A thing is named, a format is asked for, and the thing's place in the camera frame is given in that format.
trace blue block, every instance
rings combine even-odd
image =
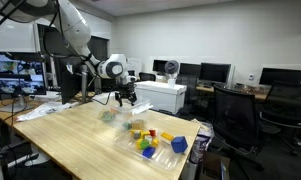
[[[188,147],[188,143],[184,136],[178,136],[171,141],[171,146],[175,153],[184,153]]]
[[[146,149],[143,150],[142,155],[146,158],[151,158],[155,151],[155,147],[148,146]]]

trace yellow block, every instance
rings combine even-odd
[[[142,141],[143,141],[143,139],[138,139],[137,140],[137,142],[136,142],[136,148],[137,149],[141,149],[140,144],[141,144]]]
[[[163,132],[163,133],[161,134],[161,137],[163,137],[163,138],[165,138],[165,139],[167,139],[167,140],[169,140],[169,141],[172,141],[172,140],[174,139],[174,136],[172,136],[172,135],[170,135],[170,134],[168,134],[168,133],[166,133],[166,132]]]
[[[158,138],[154,138],[152,140],[151,146],[157,147],[158,145],[159,145],[159,139]]]
[[[149,131],[141,131],[141,138],[144,139],[145,135],[150,135]]]

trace wall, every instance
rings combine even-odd
[[[37,52],[35,30],[33,23],[6,20],[0,26],[0,52]]]
[[[146,72],[155,58],[231,63],[233,82],[257,85],[263,66],[301,69],[301,0],[234,1],[119,17],[110,53],[141,60]]]

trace desk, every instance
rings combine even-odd
[[[148,110],[140,114],[147,125],[184,135],[189,147],[174,170],[147,165],[140,157],[119,148],[121,132],[97,117],[108,108],[96,102],[35,120],[16,123],[15,130],[34,143],[59,166],[79,179],[178,179],[199,130],[199,125]]]
[[[204,92],[208,92],[208,93],[214,92],[213,88],[205,88],[205,87],[197,86],[196,89],[199,91],[204,91]],[[266,99],[266,97],[267,97],[267,95],[265,95],[265,94],[255,94],[256,100],[264,101]]]
[[[9,100],[4,100],[4,101],[3,101],[3,104],[11,104],[11,103],[12,103],[12,100],[11,100],[11,99],[9,99]],[[43,104],[43,103],[44,103],[44,102],[38,102],[38,101],[29,101],[29,102],[28,102],[28,104],[29,104],[29,105],[32,105],[34,108],[40,106],[40,105]],[[18,121],[16,121],[17,116],[20,116],[20,115],[22,115],[22,114],[29,113],[29,112],[32,111],[34,108],[28,109],[28,110],[25,110],[25,111],[22,111],[22,112],[16,114],[16,115],[14,116],[14,120],[15,120],[15,121],[14,121],[13,123],[18,123]],[[10,117],[10,116],[11,116],[11,112],[0,112],[0,120],[4,120],[4,119],[6,119],[6,118],[8,118],[8,117]],[[12,118],[10,117],[9,119],[7,119],[7,120],[5,121],[5,123],[8,124],[8,125],[10,126],[11,123],[12,123]]]

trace monitor screen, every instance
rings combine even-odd
[[[11,60],[0,53],[0,94],[45,95],[42,63]]]
[[[157,72],[166,72],[165,69],[164,69],[164,66],[166,65],[166,62],[168,61],[165,61],[165,60],[153,60],[153,68],[152,70],[153,71],[157,71]]]
[[[200,64],[181,63],[179,74],[199,77],[200,71],[201,71],[201,65]]]
[[[231,64],[201,63],[200,80],[226,83]]]
[[[263,68],[259,84],[272,85],[273,81],[299,84],[301,70]]]
[[[81,76],[77,73],[81,73],[82,60],[77,57],[55,58],[54,62],[57,81],[61,89],[62,104],[65,104],[81,91]],[[73,74],[68,71],[67,65],[72,65]]]

